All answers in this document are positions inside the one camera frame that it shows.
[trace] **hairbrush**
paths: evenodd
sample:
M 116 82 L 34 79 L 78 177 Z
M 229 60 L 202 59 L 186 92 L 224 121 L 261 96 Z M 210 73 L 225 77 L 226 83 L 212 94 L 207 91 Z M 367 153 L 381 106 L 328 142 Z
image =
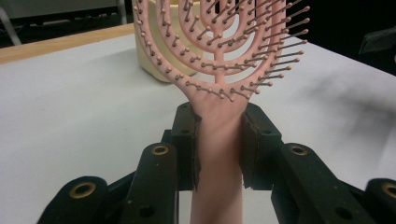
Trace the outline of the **hairbrush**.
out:
M 191 224 L 242 223 L 242 175 L 239 167 L 241 125 L 248 100 L 259 94 L 258 87 L 273 85 L 282 72 L 299 62 L 301 50 L 281 54 L 282 49 L 307 43 L 285 44 L 288 35 L 309 19 L 290 24 L 292 18 L 309 10 L 303 7 L 292 15 L 286 10 L 301 0 L 201 0 L 199 15 L 191 10 L 192 0 L 178 2 L 179 33 L 171 22 L 170 0 L 157 0 L 149 10 L 149 0 L 134 0 L 136 38 L 148 60 L 169 81 L 180 88 L 202 121 L 197 129 L 196 148 L 201 162 L 200 182 L 192 194 Z M 159 33 L 150 30 L 149 17 L 155 17 Z M 230 35 L 227 31 L 236 27 Z M 164 57 L 153 37 L 158 35 L 169 51 L 189 68 L 212 76 L 212 82 L 189 77 Z M 205 56 L 186 47 L 189 44 Z M 247 74 L 239 80 L 227 77 Z

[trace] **table surface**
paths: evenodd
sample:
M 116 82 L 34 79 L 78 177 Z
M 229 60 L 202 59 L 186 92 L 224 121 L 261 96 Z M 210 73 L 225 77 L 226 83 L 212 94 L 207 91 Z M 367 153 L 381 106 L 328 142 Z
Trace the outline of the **table surface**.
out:
M 131 25 L 115 29 L 0 49 L 2 223 L 36 223 L 77 177 L 112 183 L 131 173 L 172 127 L 186 97 L 137 65 Z M 284 142 L 313 148 L 338 178 L 361 189 L 371 178 L 396 179 L 396 78 L 312 44 L 302 49 L 302 61 L 251 103 Z M 190 193 L 181 196 L 180 223 L 188 223 Z M 245 223 L 277 223 L 269 197 L 244 191 Z

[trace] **pink hairbrush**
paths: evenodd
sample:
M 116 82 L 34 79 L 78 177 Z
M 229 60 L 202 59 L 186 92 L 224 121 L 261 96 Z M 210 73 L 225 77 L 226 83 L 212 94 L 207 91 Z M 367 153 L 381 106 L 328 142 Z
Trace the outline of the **pink hairbrush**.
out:
M 306 40 L 284 45 L 289 29 L 309 19 L 287 26 L 291 18 L 309 10 L 304 7 L 286 16 L 286 9 L 301 0 L 286 4 L 285 0 L 201 0 L 200 15 L 193 15 L 192 0 L 179 1 L 178 19 L 181 32 L 198 49 L 212 54 L 202 57 L 180 41 L 172 27 L 170 0 L 157 0 L 156 14 L 149 15 L 149 0 L 134 0 L 136 37 L 156 68 L 178 86 L 191 102 L 196 114 L 202 117 L 197 134 L 197 150 L 202 170 L 198 190 L 192 195 L 191 224 L 242 223 L 242 175 L 239 167 L 241 150 L 241 116 L 251 94 L 259 94 L 259 86 L 272 86 L 272 78 L 282 78 L 278 72 L 290 70 L 287 64 L 299 62 L 290 57 L 303 54 L 296 51 L 281 55 L 281 50 L 305 44 Z M 159 34 L 150 31 L 149 16 L 156 16 Z M 237 23 L 231 36 L 224 33 Z M 153 35 L 160 35 L 172 54 L 193 70 L 214 76 L 214 83 L 189 77 L 169 63 L 156 46 Z M 248 48 L 234 59 L 226 53 L 244 46 Z M 226 77 L 249 72 L 233 83 Z

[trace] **white table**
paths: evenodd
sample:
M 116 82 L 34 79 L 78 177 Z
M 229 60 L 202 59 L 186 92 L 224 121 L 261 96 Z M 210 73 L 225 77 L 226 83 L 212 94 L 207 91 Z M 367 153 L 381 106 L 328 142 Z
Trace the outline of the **white table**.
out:
M 338 178 L 396 179 L 396 78 L 307 44 L 259 105 L 284 142 L 313 148 Z M 67 182 L 135 170 L 186 97 L 142 71 L 134 36 L 0 65 L 0 222 L 36 223 Z M 182 193 L 180 223 L 188 223 Z M 277 223 L 270 192 L 244 192 L 245 223 Z

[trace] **dark background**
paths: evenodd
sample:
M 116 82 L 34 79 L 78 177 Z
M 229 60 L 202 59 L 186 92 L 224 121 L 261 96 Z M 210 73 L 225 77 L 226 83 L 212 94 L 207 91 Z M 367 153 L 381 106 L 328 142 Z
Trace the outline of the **dark background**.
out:
M 133 22 L 132 1 L 125 0 L 128 22 Z M 309 12 L 292 19 L 290 24 L 306 17 L 311 22 L 290 31 L 297 33 L 305 28 L 307 35 L 300 36 L 325 49 L 369 64 L 396 76 L 396 46 L 378 52 L 359 54 L 363 37 L 371 32 L 396 26 L 396 0 L 303 0 L 290 9 L 293 11 L 311 6 Z M 73 35 L 91 30 L 120 25 L 116 7 L 47 15 L 12 20 L 22 43 Z M 46 24 L 46 21 L 65 20 Z M 0 48 L 12 46 L 0 24 Z

